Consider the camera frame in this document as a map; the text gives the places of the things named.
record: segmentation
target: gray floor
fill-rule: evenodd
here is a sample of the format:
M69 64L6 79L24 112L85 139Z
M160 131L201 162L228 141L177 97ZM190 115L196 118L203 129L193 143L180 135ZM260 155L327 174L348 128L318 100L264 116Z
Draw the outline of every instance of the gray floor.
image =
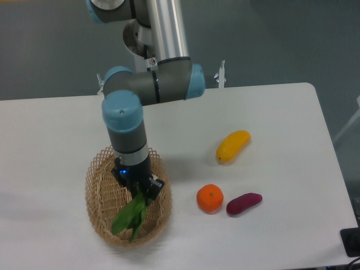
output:
M208 88L222 59L227 86L312 83L333 137L360 95L360 1L183 0L187 41ZM134 67L125 22L97 25L84 0L0 3L0 100L93 95L96 73ZM360 121L335 146L360 196Z

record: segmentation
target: silver metal tube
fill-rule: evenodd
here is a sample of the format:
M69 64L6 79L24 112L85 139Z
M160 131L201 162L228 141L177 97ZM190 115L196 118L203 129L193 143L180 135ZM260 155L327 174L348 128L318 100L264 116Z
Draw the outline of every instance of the silver metal tube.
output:
M189 56L179 0L147 0L158 61Z
M114 10L124 3L124 0L91 0L91 2L102 10Z

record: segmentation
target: robotic arm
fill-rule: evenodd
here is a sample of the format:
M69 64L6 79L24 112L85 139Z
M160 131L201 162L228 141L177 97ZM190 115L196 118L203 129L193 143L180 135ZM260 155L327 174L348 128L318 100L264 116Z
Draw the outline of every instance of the robotic arm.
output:
M113 175L134 197L138 190L150 204L164 182L151 174L142 106L200 97L205 80L188 54L179 0L87 0L98 23L130 20L124 43L135 54L157 59L157 70L134 73L111 68L104 77L103 119L114 149Z

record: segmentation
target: blue joint cap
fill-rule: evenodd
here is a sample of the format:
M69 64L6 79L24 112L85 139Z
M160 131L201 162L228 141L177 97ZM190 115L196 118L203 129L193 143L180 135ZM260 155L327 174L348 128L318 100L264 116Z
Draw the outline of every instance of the blue joint cap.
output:
M94 9L91 6L91 0L86 0L86 6L88 7L88 11L92 17L92 19L98 23L98 24L104 24L104 22L102 20L99 19L99 17L96 15Z
M102 101L102 117L114 132L134 131L143 121L142 105L139 97L129 90L117 90Z
M205 78L202 67L199 64L192 64L192 72L189 88L185 100L194 97L201 97L205 92Z
M134 74L133 70L126 66L114 66L106 72L105 77L103 78L103 83L105 84L111 76L118 72L130 72Z

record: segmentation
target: toy fruit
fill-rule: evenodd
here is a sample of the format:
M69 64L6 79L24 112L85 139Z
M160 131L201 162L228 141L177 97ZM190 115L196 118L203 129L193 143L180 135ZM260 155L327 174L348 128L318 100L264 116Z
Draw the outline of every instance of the toy fruit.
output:
M226 212L229 215L238 215L262 200L263 196L260 194L247 193L230 201L226 206Z
M218 186L207 184L197 192L196 200L201 210L208 214L214 214L220 209L224 194Z
M251 135L246 130L238 130L227 136L219 145L216 157L219 161L228 162L250 141Z

